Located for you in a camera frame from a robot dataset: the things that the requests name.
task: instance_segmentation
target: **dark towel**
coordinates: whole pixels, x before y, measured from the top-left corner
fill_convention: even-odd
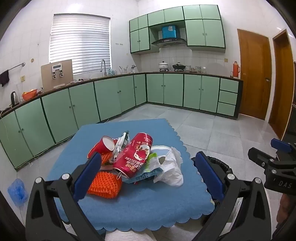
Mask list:
[[[8,70],[6,70],[2,74],[0,74],[0,84],[3,87],[6,83],[8,83],[8,81],[9,81]]]

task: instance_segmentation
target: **orange thermos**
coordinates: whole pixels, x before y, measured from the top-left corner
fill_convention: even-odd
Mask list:
[[[239,72],[240,72],[239,64],[235,61],[234,64],[233,64],[233,77],[238,78],[239,77]]]

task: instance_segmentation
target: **range hood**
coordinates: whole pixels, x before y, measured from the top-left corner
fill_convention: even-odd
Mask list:
[[[167,39],[157,40],[157,41],[153,42],[152,44],[154,44],[160,48],[165,48],[165,47],[171,47],[171,46],[181,45],[181,44],[187,45],[187,42],[181,38],[167,38]]]

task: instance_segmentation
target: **window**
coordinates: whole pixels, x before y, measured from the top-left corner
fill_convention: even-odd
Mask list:
[[[109,18],[83,14],[54,15],[49,46],[51,63],[72,59],[73,74],[111,68]]]

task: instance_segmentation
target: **gray tile floor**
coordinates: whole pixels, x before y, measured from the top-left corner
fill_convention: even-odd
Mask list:
[[[275,149],[270,146],[270,140],[277,138],[270,125],[253,117],[239,115],[238,120],[231,120],[199,112],[192,112],[171,107],[145,104],[134,110],[110,120],[129,121],[141,119],[165,118],[175,129],[187,147],[191,157],[198,151],[216,157],[232,169],[234,174],[244,180],[260,177],[265,181],[263,169],[248,159],[247,153],[251,147],[256,147],[269,155],[275,156]],[[36,177],[46,177],[59,154],[67,143],[41,156],[17,173],[28,192],[31,191]],[[276,214],[281,194],[267,191],[271,204],[272,230],[276,226]],[[25,222],[27,204],[21,208]],[[155,231],[158,241],[189,241],[200,229],[200,220],[189,220],[187,223],[177,223],[171,228],[161,228]]]

